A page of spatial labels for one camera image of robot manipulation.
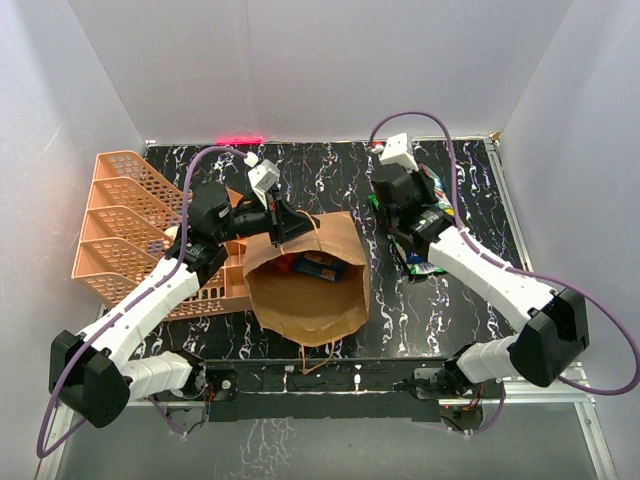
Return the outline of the green Chuba snack bag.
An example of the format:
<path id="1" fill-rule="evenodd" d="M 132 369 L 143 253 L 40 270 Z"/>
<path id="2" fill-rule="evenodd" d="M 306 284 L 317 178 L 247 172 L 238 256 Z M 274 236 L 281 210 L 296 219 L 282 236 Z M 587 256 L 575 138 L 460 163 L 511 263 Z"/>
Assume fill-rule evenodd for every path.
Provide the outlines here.
<path id="1" fill-rule="evenodd" d="M 386 220 L 378 210 L 374 190 L 369 196 L 369 202 L 375 211 L 378 223 L 390 236 L 394 248 L 411 276 L 442 273 L 443 268 L 437 267 L 428 260 L 428 251 L 432 243 L 439 240 L 439 234 L 454 225 L 453 207 L 440 178 L 428 167 L 419 165 L 434 181 L 435 195 L 438 202 L 431 207 L 422 208 L 416 214 L 403 215 L 401 218 Z"/>

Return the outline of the brown paper bag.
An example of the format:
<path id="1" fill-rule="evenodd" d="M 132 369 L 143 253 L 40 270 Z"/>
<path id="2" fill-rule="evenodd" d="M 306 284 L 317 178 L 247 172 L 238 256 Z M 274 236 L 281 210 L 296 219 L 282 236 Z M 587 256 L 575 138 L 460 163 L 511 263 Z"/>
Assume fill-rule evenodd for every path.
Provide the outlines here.
<path id="1" fill-rule="evenodd" d="M 370 275 L 352 216 L 347 211 L 317 216 L 320 226 L 285 243 L 271 244 L 266 233 L 247 241 L 243 277 L 261 328 L 301 348 L 318 347 L 357 332 L 369 319 Z M 341 278 L 283 273 L 275 262 L 285 254 L 325 255 L 346 264 Z"/>

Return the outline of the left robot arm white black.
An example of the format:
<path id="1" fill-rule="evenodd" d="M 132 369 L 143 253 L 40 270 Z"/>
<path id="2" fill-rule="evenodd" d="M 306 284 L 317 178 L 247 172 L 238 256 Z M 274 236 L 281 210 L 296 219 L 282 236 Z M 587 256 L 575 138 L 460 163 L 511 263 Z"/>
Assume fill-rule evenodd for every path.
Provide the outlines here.
<path id="1" fill-rule="evenodd" d="M 194 296 L 224 265 L 226 242 L 267 234 L 279 247 L 320 226 L 272 186 L 232 204 L 224 185 L 198 187 L 186 227 L 154 270 L 105 316 L 80 333 L 61 332 L 51 344 L 49 391 L 96 428 L 113 422 L 130 401 L 164 391 L 200 396 L 207 376 L 190 353 L 131 356 L 180 303 Z"/>

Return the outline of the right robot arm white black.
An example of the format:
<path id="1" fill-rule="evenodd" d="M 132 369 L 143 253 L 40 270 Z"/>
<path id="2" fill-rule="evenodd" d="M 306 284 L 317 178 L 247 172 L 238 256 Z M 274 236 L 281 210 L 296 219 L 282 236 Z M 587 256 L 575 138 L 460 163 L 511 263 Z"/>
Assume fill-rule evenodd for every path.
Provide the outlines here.
<path id="1" fill-rule="evenodd" d="M 441 209 L 424 169 L 382 165 L 371 178 L 378 214 L 394 240 L 468 286 L 508 321 L 513 335 L 461 348 L 440 374 L 455 395 L 481 383 L 521 376 L 547 387 L 589 344 L 585 299 L 570 288 L 556 292 L 509 265 L 460 231 Z"/>

